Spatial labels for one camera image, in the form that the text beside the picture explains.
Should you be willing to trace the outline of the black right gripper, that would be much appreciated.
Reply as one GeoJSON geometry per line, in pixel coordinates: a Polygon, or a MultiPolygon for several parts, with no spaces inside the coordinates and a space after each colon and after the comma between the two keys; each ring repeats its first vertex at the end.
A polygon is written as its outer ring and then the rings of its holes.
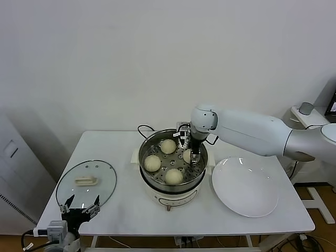
{"type": "Polygon", "coordinates": [[[200,146],[204,142],[204,134],[199,131],[179,131],[179,142],[183,150],[191,149],[191,164],[197,164],[200,161],[200,146]]]}

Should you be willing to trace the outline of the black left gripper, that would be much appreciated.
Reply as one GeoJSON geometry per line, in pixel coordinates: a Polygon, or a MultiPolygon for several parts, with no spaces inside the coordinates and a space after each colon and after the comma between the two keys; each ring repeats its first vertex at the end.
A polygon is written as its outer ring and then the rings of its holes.
{"type": "Polygon", "coordinates": [[[92,205],[85,209],[71,208],[75,195],[66,199],[65,203],[60,205],[61,218],[67,222],[68,231],[77,233],[82,223],[89,222],[100,212],[100,195],[98,195],[92,205]]]}

